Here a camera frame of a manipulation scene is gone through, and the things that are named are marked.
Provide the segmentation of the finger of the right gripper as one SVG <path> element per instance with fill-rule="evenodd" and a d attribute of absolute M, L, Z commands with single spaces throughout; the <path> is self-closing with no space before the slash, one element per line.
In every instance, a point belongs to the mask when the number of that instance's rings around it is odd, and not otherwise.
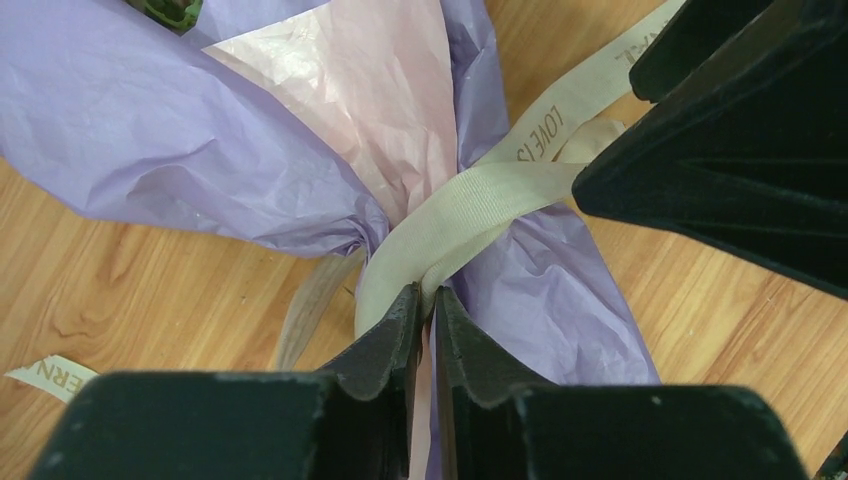
<path fill-rule="evenodd" d="M 577 177 L 592 216 L 847 295 L 847 5 L 771 1 Z"/>
<path fill-rule="evenodd" d="M 661 101 L 770 4 L 770 0 L 684 2 L 631 68 L 634 95 L 650 103 Z"/>

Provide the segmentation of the purple flower bouquet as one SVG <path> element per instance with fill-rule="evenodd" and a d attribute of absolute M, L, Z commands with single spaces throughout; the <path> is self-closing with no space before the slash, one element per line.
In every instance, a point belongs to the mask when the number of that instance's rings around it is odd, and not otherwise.
<path fill-rule="evenodd" d="M 624 72 L 595 55 L 509 127 L 480 1 L 212 1 L 184 36 L 5 1 L 1 152 L 83 216 L 346 254 L 470 167 L 579 161 Z"/>

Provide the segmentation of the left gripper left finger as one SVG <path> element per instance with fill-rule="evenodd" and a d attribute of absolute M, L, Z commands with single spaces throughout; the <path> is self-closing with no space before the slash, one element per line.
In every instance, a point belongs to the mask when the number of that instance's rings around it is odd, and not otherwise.
<path fill-rule="evenodd" d="M 314 372 L 116 371 L 68 404 L 33 479 L 405 479 L 420 293 Z"/>

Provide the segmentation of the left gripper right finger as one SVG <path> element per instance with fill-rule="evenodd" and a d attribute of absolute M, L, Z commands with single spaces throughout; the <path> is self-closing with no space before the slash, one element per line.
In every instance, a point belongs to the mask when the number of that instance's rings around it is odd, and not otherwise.
<path fill-rule="evenodd" d="M 446 479 L 802 479 L 777 414 L 731 385 L 558 386 L 435 297 Z"/>

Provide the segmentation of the cream printed ribbon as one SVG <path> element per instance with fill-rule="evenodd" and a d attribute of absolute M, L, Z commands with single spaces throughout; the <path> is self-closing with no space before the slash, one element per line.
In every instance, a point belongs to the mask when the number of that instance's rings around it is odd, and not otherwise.
<path fill-rule="evenodd" d="M 210 2 L 134 10 L 184 36 L 199 24 Z M 628 91 L 630 66 L 680 7 L 677 1 L 662 3 L 591 57 L 612 55 L 623 63 Z M 585 227 L 563 204 L 576 175 L 622 130 L 600 113 L 584 131 L 590 143 L 579 161 L 506 160 L 470 167 L 392 227 L 376 249 L 350 251 L 368 254 L 356 332 L 373 327 L 403 285 L 417 282 L 431 299 L 439 285 L 459 276 L 475 287 L 469 307 L 486 330 L 547 378 L 559 383 L 655 381 L 626 305 Z"/>

